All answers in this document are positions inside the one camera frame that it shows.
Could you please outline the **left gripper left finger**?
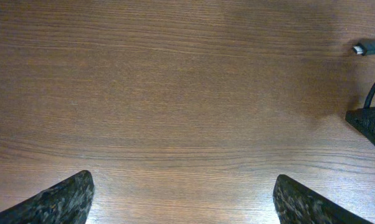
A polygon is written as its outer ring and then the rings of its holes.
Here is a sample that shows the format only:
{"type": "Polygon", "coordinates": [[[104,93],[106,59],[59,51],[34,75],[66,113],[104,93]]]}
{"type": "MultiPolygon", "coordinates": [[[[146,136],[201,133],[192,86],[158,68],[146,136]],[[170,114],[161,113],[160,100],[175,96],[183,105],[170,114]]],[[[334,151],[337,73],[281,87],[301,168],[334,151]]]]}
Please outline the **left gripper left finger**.
{"type": "Polygon", "coordinates": [[[85,224],[95,186],[92,175],[82,170],[37,195],[0,212],[3,224],[85,224]]]}

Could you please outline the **black USB cable thin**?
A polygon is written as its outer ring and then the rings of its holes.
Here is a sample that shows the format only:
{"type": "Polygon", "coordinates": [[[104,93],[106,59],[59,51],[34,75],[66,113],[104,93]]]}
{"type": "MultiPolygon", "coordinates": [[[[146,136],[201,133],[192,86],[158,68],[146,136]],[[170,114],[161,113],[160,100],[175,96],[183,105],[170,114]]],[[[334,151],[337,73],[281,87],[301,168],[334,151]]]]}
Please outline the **black USB cable thin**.
{"type": "Polygon", "coordinates": [[[375,40],[362,40],[353,46],[356,55],[375,55],[375,40]]]}

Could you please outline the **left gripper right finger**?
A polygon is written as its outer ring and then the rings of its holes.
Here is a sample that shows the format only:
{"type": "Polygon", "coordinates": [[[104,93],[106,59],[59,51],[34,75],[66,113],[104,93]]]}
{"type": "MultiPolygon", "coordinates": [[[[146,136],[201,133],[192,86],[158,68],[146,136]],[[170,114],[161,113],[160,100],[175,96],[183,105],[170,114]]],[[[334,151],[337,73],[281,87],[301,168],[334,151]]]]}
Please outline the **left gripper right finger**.
{"type": "Polygon", "coordinates": [[[276,179],[273,203],[283,224],[371,224],[284,174],[276,179]]]}

